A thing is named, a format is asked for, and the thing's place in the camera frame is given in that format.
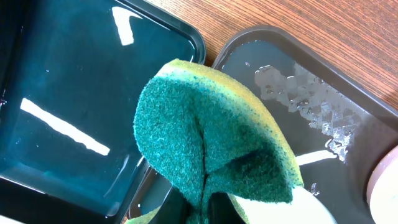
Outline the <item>white plate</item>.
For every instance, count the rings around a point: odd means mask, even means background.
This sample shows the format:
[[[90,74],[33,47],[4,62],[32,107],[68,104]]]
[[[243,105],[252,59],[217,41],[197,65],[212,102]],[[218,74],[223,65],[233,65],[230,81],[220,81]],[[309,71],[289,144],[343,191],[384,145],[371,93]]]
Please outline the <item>white plate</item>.
[[[375,224],[397,224],[397,146],[373,170],[366,191]]]

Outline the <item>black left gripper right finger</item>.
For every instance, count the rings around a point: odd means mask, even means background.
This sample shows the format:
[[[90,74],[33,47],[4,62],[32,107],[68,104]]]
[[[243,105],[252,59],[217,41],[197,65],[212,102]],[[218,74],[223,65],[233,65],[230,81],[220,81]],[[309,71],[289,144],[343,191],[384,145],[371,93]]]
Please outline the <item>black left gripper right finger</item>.
[[[245,224],[226,193],[213,193],[208,201],[209,224]]]

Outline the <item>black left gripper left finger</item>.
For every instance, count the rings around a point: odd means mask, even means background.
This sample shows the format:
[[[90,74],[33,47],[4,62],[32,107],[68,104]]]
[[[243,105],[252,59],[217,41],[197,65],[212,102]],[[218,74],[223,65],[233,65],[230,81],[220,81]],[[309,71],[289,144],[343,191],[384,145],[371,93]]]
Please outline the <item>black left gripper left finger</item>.
[[[172,187],[155,215],[155,224],[197,224],[201,223],[200,212],[182,193]]]

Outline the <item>yellow green sponge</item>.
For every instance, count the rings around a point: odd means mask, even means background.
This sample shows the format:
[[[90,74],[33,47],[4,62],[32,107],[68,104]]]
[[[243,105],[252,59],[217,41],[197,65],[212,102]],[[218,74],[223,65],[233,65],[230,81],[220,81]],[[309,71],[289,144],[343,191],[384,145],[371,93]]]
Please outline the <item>yellow green sponge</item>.
[[[185,198],[187,223],[208,223],[218,192],[290,203],[300,168],[275,119],[248,88],[204,65],[175,59],[145,85],[134,115],[141,154]]]

